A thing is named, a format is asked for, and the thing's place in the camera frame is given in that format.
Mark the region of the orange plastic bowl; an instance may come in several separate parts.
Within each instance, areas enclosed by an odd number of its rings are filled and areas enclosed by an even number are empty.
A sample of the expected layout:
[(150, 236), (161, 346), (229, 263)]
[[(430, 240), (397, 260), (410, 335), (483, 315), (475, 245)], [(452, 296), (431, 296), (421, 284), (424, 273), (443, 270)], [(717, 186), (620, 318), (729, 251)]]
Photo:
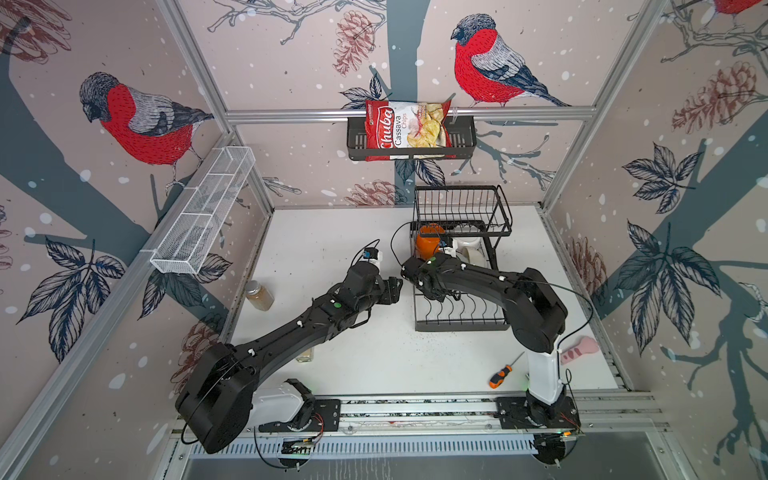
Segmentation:
[(438, 224), (431, 223), (421, 226), (415, 237), (415, 249), (417, 256), (422, 260), (429, 260), (441, 248), (441, 237), (445, 230)]

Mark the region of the white plastic bowl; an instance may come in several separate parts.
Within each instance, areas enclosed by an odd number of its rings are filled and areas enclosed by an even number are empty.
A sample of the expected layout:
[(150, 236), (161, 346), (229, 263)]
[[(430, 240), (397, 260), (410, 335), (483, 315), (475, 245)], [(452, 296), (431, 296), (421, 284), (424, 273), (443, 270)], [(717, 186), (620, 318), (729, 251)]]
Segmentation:
[(482, 251), (483, 241), (480, 237), (454, 237), (452, 239), (452, 249), (455, 252), (468, 250)]

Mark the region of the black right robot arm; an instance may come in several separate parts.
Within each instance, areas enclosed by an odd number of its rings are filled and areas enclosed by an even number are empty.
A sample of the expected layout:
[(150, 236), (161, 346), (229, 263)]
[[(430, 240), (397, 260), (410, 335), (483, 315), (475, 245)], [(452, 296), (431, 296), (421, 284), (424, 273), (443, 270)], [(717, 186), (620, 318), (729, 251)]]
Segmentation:
[(556, 347), (565, 331), (568, 311), (539, 271), (500, 272), (437, 253), (428, 260), (409, 258), (401, 267), (401, 275), (430, 300), (470, 294), (500, 307), (514, 337), (527, 350), (530, 418), (542, 424), (570, 409)]

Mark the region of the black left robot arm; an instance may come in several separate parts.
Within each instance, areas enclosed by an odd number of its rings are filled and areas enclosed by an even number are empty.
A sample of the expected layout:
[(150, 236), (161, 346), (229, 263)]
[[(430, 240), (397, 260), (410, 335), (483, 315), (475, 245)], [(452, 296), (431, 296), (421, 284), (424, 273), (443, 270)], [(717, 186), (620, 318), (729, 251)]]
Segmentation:
[(178, 414), (207, 453), (221, 451), (246, 427), (253, 394), (269, 376), (354, 327), (373, 306), (397, 303), (402, 286), (401, 278), (384, 279), (376, 265), (357, 262), (297, 318), (250, 342), (208, 348), (176, 400)]

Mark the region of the cream ceramic bowl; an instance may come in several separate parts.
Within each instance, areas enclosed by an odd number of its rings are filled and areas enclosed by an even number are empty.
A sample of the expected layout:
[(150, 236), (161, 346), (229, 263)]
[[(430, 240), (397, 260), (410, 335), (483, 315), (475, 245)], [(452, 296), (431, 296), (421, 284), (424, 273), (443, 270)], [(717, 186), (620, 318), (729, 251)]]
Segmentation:
[(463, 248), (463, 255), (470, 264), (478, 267), (487, 267), (487, 260), (480, 248), (465, 246)]

